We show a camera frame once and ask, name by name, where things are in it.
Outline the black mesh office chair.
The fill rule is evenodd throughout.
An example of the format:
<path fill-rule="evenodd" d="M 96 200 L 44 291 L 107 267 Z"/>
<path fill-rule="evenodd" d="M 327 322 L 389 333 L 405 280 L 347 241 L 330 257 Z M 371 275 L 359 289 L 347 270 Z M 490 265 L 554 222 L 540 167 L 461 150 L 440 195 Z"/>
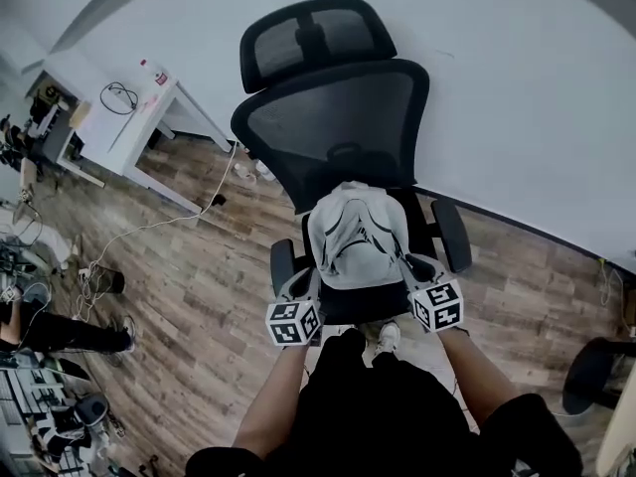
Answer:
<path fill-rule="evenodd" d="M 275 296 L 294 274 L 317 268 L 309 214 L 344 182 L 383 189 L 402 205 L 407 254 L 443 265 L 440 282 L 457 279 L 471 265 L 468 235 L 456 207 L 434 201 L 433 221 L 428 222 L 414 189 L 428 73 L 398 57 L 371 5 L 307 0 L 276 10 L 243 33 L 239 63 L 247 98 L 233 114 L 232 131 L 269 168 L 302 218 L 302 256 L 295 255 L 288 239 L 271 248 Z M 410 294 L 403 279 L 352 290 L 336 290 L 322 281 L 320 312 L 327 325 L 412 315 Z"/>

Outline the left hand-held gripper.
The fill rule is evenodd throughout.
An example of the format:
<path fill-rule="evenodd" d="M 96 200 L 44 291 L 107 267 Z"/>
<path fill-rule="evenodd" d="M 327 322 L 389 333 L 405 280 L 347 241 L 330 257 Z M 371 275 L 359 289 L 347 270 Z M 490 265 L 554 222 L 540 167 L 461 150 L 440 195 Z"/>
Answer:
<path fill-rule="evenodd" d="M 306 267 L 289 278 L 267 307 L 265 323 L 277 347 L 312 346 L 322 343 L 320 312 L 322 279 L 316 267 Z"/>

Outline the dark blue round stool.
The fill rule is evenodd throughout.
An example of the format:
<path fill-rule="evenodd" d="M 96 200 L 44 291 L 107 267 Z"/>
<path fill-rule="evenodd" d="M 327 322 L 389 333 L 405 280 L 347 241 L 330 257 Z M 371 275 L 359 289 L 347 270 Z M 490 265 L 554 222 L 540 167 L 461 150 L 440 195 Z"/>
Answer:
<path fill-rule="evenodd" d="M 561 402 L 566 413 L 586 412 L 593 404 L 616 409 L 621 393 L 605 389 L 618 356 L 636 358 L 636 342 L 590 340 L 576 355 L 567 372 Z"/>

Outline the person's black clothing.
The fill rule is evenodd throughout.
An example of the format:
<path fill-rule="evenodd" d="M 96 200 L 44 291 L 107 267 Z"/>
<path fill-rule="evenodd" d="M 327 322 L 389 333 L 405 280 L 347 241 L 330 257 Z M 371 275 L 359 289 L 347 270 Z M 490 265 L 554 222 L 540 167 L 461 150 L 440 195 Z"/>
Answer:
<path fill-rule="evenodd" d="M 461 391 L 383 353 L 349 327 L 303 373 L 286 441 L 264 459 L 246 449 L 194 453 L 185 477 L 582 477 L 581 456 L 544 399 L 523 394 L 479 428 Z"/>

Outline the light grey backpack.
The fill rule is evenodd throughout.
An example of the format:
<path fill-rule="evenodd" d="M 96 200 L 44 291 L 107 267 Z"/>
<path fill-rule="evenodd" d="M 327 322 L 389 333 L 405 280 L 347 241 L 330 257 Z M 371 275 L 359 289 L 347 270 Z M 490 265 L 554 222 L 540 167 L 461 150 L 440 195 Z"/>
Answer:
<path fill-rule="evenodd" d="M 344 182 L 318 201 L 307 231 L 322 281 L 336 290 L 379 287 L 402 281 L 407 253 L 402 205 L 380 188 Z"/>

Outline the grey round stool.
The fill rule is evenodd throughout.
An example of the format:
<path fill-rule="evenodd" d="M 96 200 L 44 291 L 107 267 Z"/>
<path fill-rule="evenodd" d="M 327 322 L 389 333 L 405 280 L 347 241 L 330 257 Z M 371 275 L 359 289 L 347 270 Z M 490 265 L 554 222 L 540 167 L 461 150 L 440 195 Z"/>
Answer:
<path fill-rule="evenodd" d="M 92 394 L 79 399 L 74 405 L 76 417 L 86 427 L 92 427 L 106 417 L 108 401 L 104 394 Z"/>

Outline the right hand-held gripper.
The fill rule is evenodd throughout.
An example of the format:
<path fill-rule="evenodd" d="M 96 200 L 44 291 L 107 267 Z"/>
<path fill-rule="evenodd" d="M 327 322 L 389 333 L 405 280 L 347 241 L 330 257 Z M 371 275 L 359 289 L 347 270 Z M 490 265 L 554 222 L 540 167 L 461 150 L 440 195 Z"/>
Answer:
<path fill-rule="evenodd" d="M 422 260 L 422 255 L 407 254 L 398 260 L 403 281 L 411 294 L 408 299 L 413 317 L 427 332 L 437 333 L 460 326 L 464 321 L 464 298 L 457 279 L 440 282 L 445 267 L 438 261 Z M 413 265 L 418 266 L 418 279 Z M 422 288 L 421 282 L 437 283 Z"/>

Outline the dark-topped table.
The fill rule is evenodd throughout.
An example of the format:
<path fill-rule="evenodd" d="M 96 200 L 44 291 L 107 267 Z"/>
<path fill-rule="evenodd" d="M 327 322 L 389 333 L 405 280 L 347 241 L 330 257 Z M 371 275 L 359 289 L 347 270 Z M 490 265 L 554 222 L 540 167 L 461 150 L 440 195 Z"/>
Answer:
<path fill-rule="evenodd" d="M 29 124 L 25 133 L 28 158 L 39 170 L 55 165 L 71 135 L 71 117 L 79 100 L 48 74 L 43 74 L 30 93 Z"/>

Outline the white table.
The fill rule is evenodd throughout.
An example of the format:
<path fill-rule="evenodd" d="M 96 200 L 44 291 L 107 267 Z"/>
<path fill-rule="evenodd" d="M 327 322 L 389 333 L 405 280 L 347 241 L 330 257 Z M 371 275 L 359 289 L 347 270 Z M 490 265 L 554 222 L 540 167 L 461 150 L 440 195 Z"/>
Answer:
<path fill-rule="evenodd" d="M 116 95 L 108 87 L 117 82 L 93 65 L 78 50 L 52 55 L 47 72 L 75 95 L 84 108 L 72 125 L 83 144 L 80 155 L 88 161 L 152 190 L 191 213 L 203 209 L 137 167 L 154 131 L 172 139 L 177 133 L 193 133 L 211 139 L 223 151 L 231 145 L 214 121 L 188 94 L 178 79 L 169 75 L 162 86 L 143 71 L 139 85 L 126 84 L 132 95 Z"/>

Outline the white bottle with red cap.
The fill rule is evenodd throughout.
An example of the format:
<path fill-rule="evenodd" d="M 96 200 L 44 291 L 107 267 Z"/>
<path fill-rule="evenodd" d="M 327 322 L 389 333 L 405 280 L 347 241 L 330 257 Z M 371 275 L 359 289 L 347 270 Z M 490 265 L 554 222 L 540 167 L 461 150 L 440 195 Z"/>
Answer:
<path fill-rule="evenodd" d="M 142 59 L 140 66 L 145 69 L 153 81 L 160 86 L 164 85 L 169 78 L 169 75 L 163 67 L 148 59 Z"/>

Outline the person's right forearm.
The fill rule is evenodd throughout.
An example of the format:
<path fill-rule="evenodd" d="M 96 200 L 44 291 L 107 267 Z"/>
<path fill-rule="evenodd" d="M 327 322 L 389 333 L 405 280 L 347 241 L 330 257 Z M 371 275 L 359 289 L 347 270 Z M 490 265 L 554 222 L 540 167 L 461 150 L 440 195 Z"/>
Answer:
<path fill-rule="evenodd" d="M 482 428 L 500 406 L 517 398 L 519 391 L 465 331 L 448 329 L 438 337 L 468 411 Z"/>

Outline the person's white shoe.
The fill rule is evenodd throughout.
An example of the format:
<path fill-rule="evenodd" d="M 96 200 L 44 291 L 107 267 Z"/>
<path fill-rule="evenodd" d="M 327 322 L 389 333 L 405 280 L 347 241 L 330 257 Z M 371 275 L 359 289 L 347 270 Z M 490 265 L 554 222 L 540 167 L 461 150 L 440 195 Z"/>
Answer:
<path fill-rule="evenodd" d="M 377 357 L 383 353 L 394 354 L 400 338 L 401 331 L 398 323 L 396 321 L 386 323 L 380 330 L 374 356 Z"/>

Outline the person's left forearm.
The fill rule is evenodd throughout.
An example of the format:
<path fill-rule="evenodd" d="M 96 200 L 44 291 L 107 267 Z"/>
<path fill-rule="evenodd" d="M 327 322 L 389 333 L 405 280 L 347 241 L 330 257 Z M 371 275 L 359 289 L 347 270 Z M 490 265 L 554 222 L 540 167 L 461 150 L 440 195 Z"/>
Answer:
<path fill-rule="evenodd" d="M 296 416 L 308 346 L 284 348 L 247 409 L 233 447 L 261 459 L 288 438 Z"/>

